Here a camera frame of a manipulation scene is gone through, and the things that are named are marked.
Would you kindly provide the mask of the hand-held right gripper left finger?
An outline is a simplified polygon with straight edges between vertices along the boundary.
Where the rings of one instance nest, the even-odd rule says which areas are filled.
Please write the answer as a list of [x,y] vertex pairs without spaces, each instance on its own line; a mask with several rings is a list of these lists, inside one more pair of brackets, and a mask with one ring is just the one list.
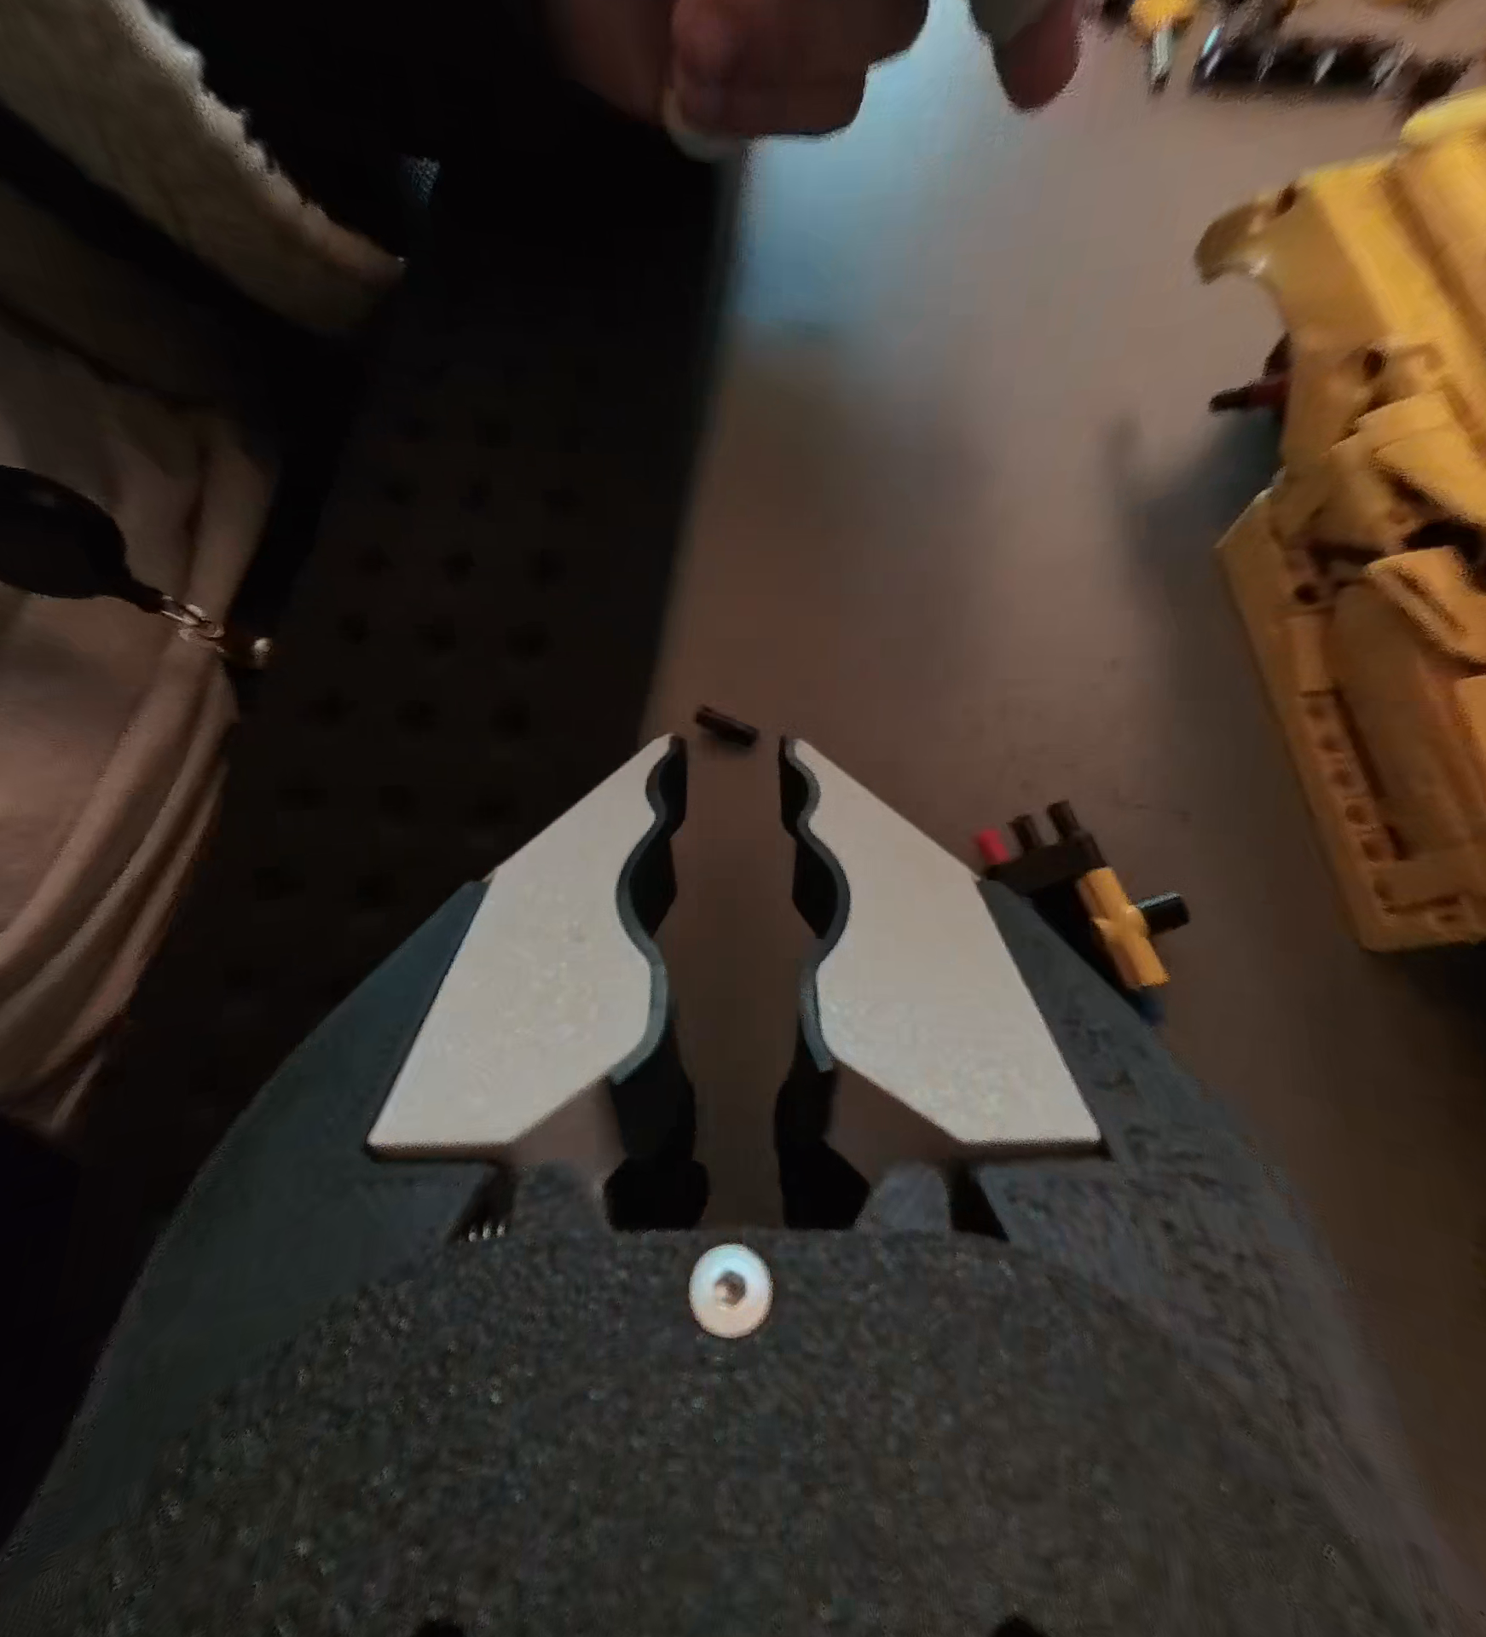
[[376,1157],[692,1157],[656,941],[688,787],[687,741],[661,735],[488,875],[369,1133]]

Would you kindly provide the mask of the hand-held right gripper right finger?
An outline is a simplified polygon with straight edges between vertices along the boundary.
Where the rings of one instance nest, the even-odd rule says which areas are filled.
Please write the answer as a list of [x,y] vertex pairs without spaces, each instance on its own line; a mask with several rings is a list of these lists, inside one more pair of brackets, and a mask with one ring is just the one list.
[[792,905],[811,943],[777,1095],[785,1197],[1101,1157],[1105,1137],[980,879],[809,741],[778,744]]

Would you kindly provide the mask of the person's left hand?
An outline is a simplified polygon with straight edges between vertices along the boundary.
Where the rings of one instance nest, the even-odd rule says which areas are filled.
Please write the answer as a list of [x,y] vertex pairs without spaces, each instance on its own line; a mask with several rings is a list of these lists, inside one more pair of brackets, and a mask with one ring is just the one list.
[[[823,137],[861,111],[877,68],[920,41],[929,3],[683,3],[673,11],[666,127],[702,141]],[[1006,103],[1051,106],[1082,56],[1081,4],[968,4]]]

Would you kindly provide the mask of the yellow black toy connector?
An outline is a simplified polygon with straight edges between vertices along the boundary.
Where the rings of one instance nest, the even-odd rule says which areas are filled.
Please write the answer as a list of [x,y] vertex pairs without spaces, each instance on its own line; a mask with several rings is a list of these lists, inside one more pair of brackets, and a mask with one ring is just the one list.
[[1060,801],[1044,813],[1018,815],[1005,831],[1012,862],[982,875],[1027,900],[1034,912],[1093,971],[1143,1012],[1164,998],[1171,974],[1160,941],[1190,926],[1183,894],[1134,898],[1112,867],[1095,831]]

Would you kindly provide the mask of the person's black trouser leg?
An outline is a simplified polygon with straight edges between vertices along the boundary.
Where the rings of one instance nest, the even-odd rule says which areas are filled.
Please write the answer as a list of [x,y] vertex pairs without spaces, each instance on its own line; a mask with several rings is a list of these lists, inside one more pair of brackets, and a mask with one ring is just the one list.
[[243,1014],[326,1009],[642,741],[737,170],[555,79],[467,113],[241,680],[182,933]]

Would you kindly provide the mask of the yellow toy brick car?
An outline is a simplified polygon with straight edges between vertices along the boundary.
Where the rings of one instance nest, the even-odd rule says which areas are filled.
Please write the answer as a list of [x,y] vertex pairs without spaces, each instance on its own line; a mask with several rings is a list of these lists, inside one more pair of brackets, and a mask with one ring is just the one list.
[[1486,945],[1486,84],[1214,220],[1283,336],[1212,409],[1279,469],[1219,544],[1362,948]]

